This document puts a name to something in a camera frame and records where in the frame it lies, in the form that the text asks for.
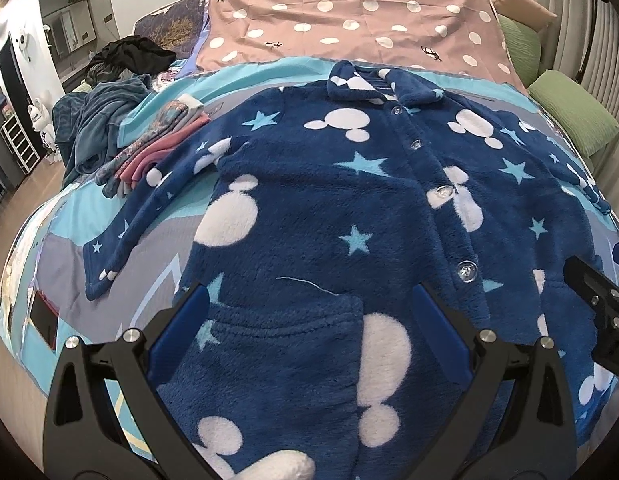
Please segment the beige pillow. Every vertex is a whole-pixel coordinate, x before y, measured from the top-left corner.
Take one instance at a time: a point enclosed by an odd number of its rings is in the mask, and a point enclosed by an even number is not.
[[[534,0],[496,0],[494,7],[498,14],[527,25],[536,32],[558,17]]]

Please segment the blue fleece pajama top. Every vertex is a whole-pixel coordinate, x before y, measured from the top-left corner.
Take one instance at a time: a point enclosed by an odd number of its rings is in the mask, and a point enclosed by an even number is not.
[[[395,478],[461,393],[411,315],[420,282],[479,329],[552,336],[585,434],[611,376],[562,269],[574,254],[597,264],[575,194],[609,205],[551,138],[409,72],[339,62],[328,81],[256,94],[160,162],[84,246],[88,298],[212,164],[177,294],[206,285],[211,313],[159,393],[216,470],[298,449],[318,480]]]

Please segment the green pillow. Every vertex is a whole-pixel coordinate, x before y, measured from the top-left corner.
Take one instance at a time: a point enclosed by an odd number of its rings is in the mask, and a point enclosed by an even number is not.
[[[563,126],[583,156],[592,156],[619,132],[612,114],[562,72],[544,72],[529,87],[529,95]]]
[[[501,22],[513,67],[525,88],[527,88],[539,76],[539,66],[541,65],[541,40],[539,35],[527,25],[514,22],[507,16],[499,14],[498,19]]]

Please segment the blue gripper pad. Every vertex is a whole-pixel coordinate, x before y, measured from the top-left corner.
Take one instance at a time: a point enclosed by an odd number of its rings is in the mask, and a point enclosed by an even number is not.
[[[172,378],[198,330],[209,316],[209,292],[205,286],[197,286],[183,301],[172,322],[149,350],[147,379],[154,387]]]
[[[414,287],[412,297],[414,319],[443,368],[445,377],[466,390],[474,378],[469,348],[422,285]]]

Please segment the clear button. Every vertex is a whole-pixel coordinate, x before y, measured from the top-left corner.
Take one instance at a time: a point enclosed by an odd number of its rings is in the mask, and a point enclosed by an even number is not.
[[[449,198],[454,194],[454,188],[451,186],[440,186],[436,190],[436,194],[441,198]]]
[[[473,282],[478,276],[478,267],[474,262],[466,260],[456,267],[456,272],[465,283]]]

